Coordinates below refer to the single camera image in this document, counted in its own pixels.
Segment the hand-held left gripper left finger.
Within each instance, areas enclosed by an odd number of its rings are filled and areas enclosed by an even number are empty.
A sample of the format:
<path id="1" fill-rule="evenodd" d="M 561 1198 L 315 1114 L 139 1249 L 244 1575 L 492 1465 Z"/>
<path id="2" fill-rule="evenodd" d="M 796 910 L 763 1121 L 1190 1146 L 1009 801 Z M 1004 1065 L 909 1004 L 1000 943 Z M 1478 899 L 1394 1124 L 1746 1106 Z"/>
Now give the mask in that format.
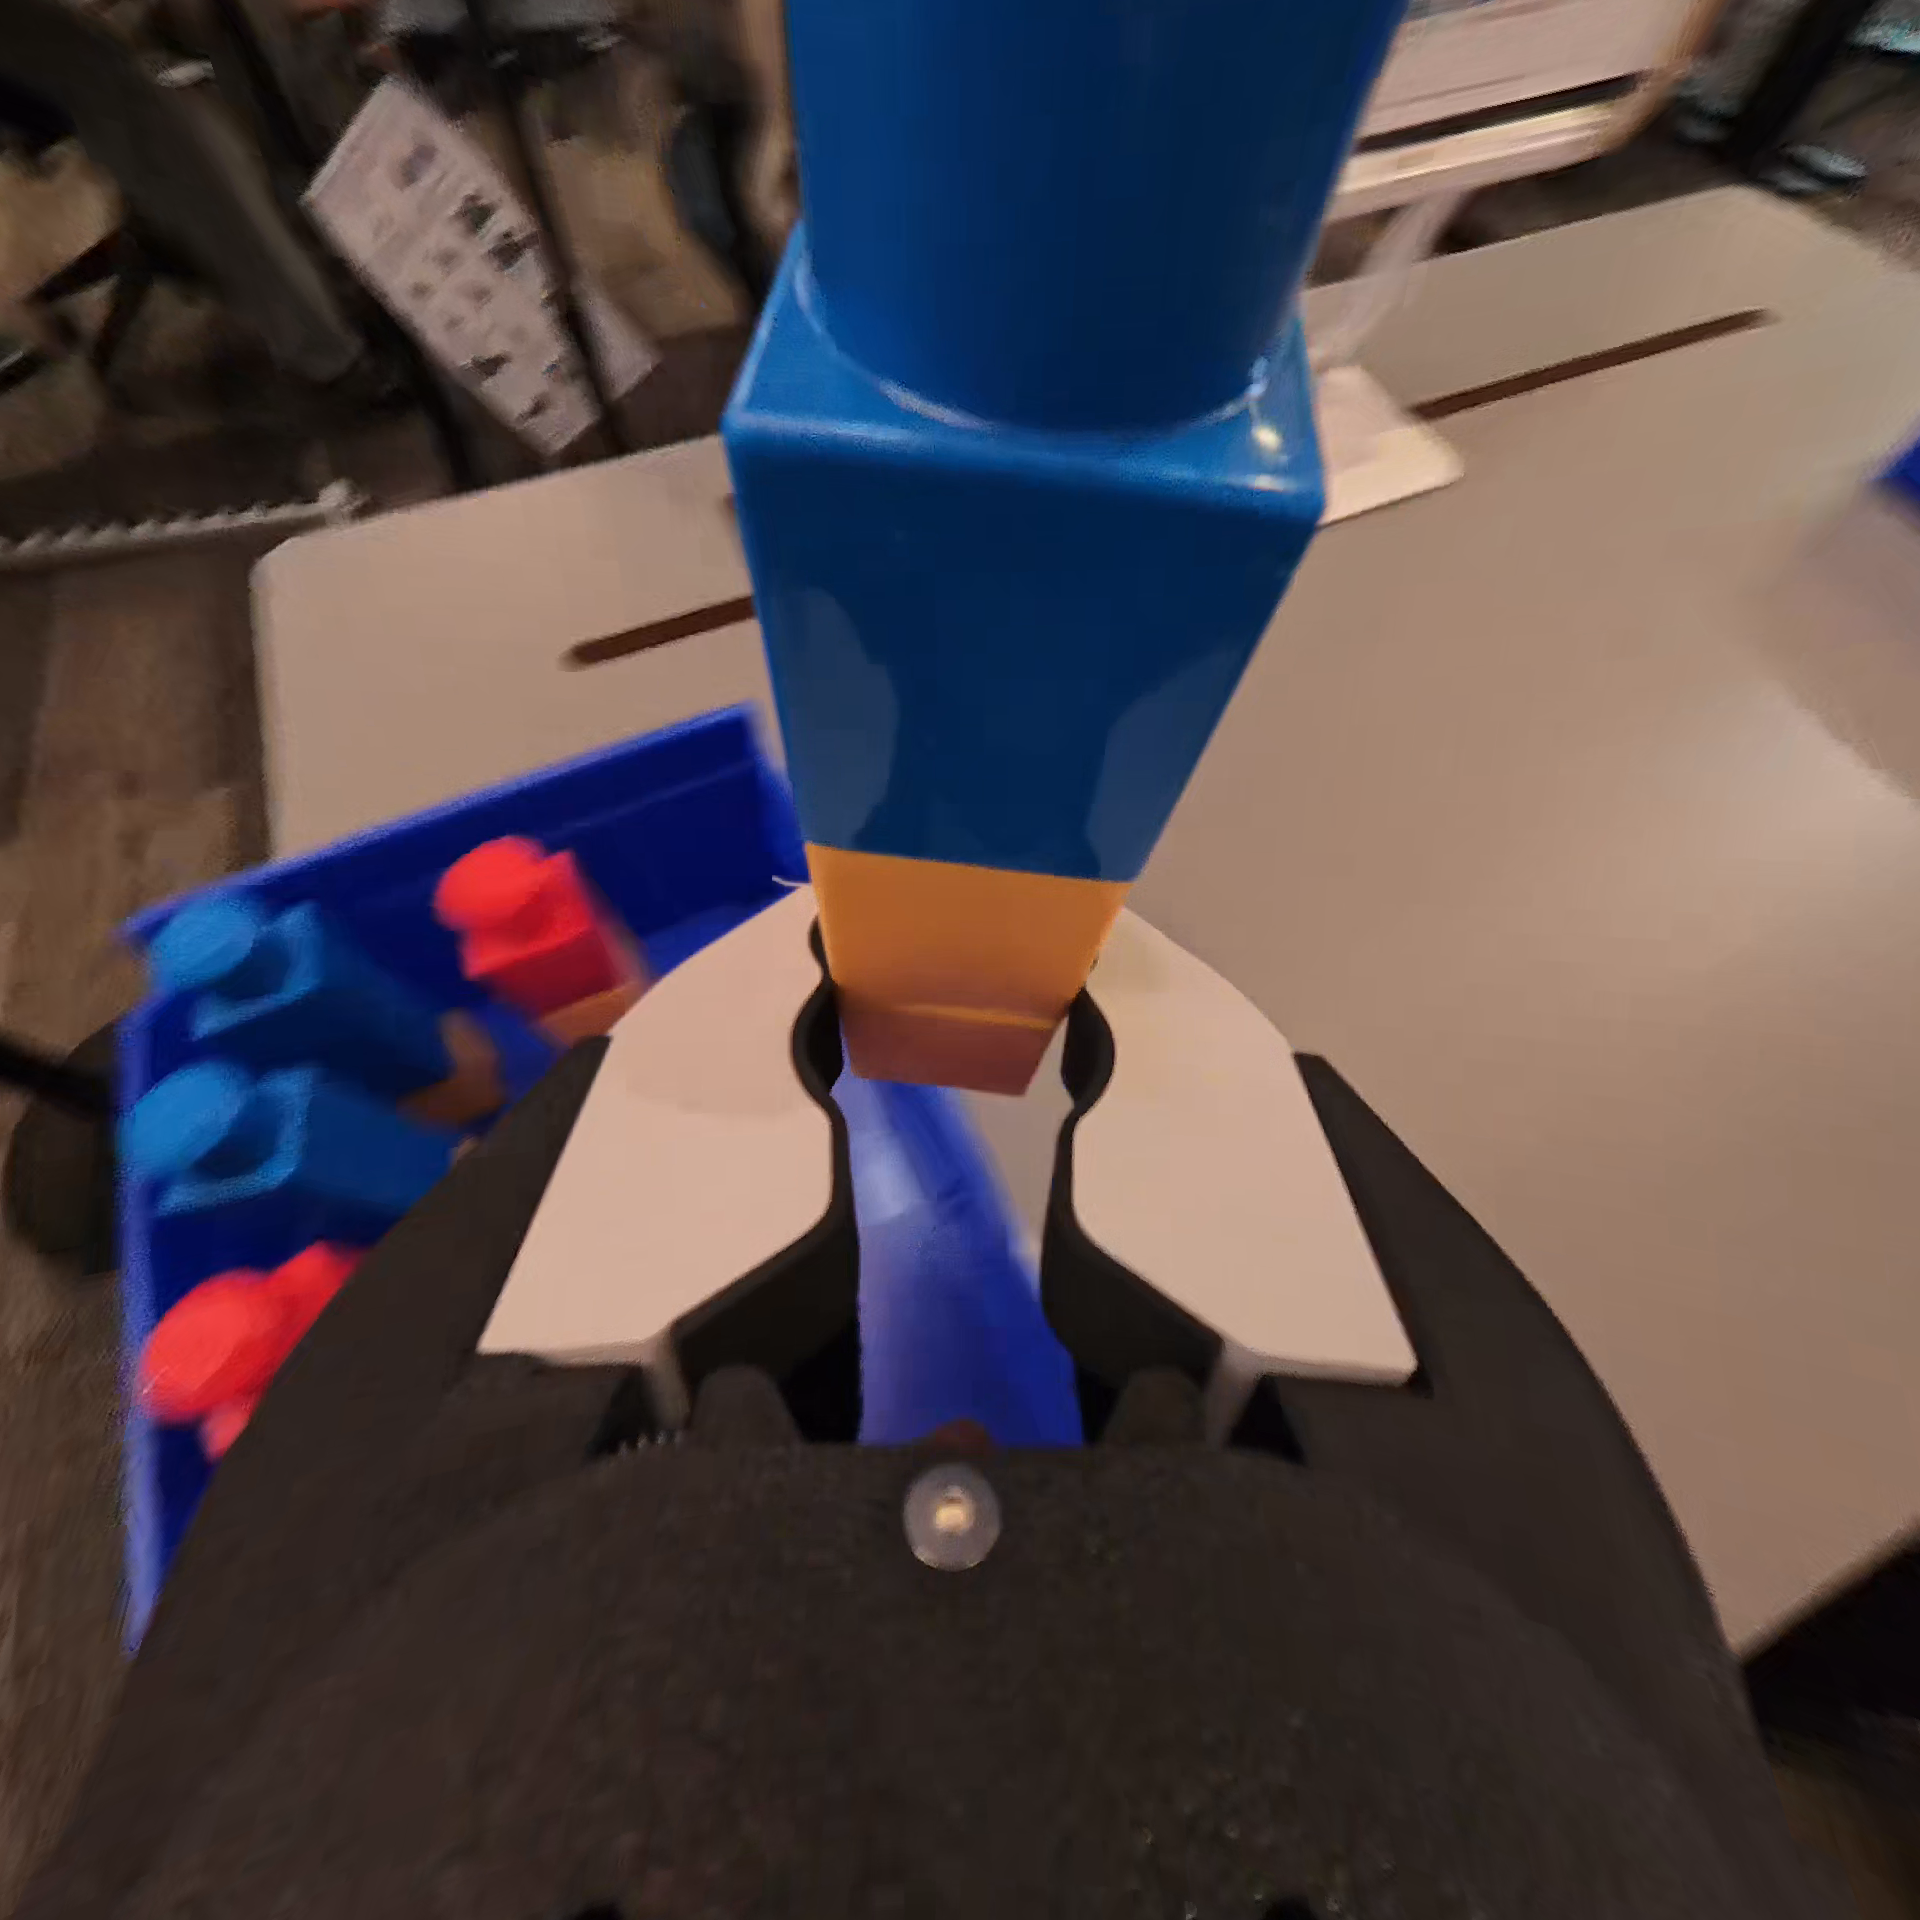
<path id="1" fill-rule="evenodd" d="M 614 1023 L 478 1339 L 617 1364 L 658 1426 L 753 1367 L 858 1396 L 858 1225 L 818 906 L 790 888 Z"/>

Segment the cluster of block towers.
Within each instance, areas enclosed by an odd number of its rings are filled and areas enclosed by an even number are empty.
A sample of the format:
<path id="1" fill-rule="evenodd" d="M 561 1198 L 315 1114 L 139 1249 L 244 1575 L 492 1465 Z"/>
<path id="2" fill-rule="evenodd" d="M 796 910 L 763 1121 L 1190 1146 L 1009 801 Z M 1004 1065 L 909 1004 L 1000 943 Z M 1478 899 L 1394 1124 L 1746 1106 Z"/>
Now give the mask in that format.
<path id="1" fill-rule="evenodd" d="M 148 956 L 186 1059 L 132 1100 L 124 1168 L 160 1222 L 260 1252 L 186 1288 L 134 1364 L 139 1411 L 214 1463 L 510 1083 L 475 1012 L 404 982 L 321 904 L 189 904 Z"/>

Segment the white document holder stand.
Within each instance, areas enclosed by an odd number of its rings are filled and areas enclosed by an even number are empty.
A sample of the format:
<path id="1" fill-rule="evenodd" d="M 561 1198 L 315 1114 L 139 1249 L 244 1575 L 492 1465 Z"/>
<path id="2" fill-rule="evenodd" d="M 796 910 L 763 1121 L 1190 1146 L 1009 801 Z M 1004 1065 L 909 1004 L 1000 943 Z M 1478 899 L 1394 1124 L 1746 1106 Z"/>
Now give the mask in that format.
<path id="1" fill-rule="evenodd" d="M 1363 150 L 1336 182 L 1302 295 L 1323 527 L 1444 489 L 1462 473 L 1451 447 L 1387 393 L 1363 353 L 1412 294 L 1465 199 L 1444 136 Z"/>

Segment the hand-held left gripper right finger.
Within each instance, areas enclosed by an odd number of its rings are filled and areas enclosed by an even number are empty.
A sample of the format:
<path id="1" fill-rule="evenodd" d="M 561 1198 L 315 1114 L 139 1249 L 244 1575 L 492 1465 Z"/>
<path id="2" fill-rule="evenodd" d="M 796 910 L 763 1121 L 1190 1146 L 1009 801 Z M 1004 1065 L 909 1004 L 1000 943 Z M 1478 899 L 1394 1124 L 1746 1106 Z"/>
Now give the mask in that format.
<path id="1" fill-rule="evenodd" d="M 1416 1379 L 1293 1047 L 1131 910 L 1069 1009 L 1064 1083 L 1040 1290 L 1086 1376 L 1174 1371 L 1210 1419 L 1275 1376 Z"/>

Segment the printed instruction flyer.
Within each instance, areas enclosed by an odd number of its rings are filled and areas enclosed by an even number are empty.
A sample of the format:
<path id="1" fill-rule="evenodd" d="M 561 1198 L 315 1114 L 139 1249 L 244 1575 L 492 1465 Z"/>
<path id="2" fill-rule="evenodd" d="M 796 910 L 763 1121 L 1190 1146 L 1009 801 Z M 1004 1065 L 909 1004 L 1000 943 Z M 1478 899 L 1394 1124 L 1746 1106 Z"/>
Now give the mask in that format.
<path id="1" fill-rule="evenodd" d="M 304 192 L 331 251 L 435 372 L 540 462 L 641 447 L 660 350 L 614 300 L 594 192 L 622 150 L 536 126 L 546 209 L 475 114 L 382 78 Z"/>

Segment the grey floor rail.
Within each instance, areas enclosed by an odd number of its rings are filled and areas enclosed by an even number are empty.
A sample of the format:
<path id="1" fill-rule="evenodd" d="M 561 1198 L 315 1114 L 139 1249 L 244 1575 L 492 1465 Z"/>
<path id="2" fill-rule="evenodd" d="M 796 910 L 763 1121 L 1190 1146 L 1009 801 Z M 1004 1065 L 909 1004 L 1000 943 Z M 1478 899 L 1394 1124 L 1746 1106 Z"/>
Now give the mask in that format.
<path id="1" fill-rule="evenodd" d="M 74 524 L 3 538 L 3 575 L 82 570 L 211 544 L 257 544 L 353 524 L 370 497 L 349 480 L 331 480 L 307 498 L 257 502 L 246 508 L 181 513 L 132 522 Z"/>

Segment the wooden instruction board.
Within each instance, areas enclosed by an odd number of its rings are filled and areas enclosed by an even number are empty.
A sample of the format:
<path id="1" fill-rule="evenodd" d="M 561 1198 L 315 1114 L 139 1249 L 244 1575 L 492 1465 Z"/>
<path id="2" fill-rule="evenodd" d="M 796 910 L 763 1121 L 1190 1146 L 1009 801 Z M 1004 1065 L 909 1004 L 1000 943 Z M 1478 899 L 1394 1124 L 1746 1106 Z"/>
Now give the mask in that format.
<path id="1" fill-rule="evenodd" d="M 1328 217 L 1544 177 L 1622 147 L 1722 3 L 1412 6 Z"/>

